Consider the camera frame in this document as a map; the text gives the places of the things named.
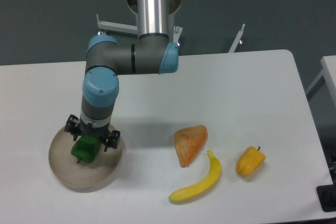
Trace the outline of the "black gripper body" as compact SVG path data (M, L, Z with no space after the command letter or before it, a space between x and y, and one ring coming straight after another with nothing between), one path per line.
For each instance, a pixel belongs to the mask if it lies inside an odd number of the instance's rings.
M109 134L109 123L102 127L94 127L92 123L85 124L82 119L80 119L79 124L79 135L94 137L99 140L106 140Z

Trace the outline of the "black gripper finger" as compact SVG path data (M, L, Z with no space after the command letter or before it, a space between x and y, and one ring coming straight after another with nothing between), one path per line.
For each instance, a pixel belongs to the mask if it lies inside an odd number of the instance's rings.
M109 131L107 130L106 138L103 141L104 143L104 152L107 152L109 148L112 148L116 150L118 148L120 142L120 131L113 130Z
M78 127L78 118L75 115L69 115L64 131L72 135L73 141L77 140L78 136L80 135L80 128Z

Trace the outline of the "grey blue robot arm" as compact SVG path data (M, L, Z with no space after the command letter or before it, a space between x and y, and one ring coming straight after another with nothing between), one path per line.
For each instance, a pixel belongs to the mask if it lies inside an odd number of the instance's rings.
M70 115L65 132L98 139L116 149L120 132L109 125L119 93L119 75L174 73L178 45L169 36L169 0L136 0L138 44L120 46L114 37L99 34L89 41L82 83L81 115Z

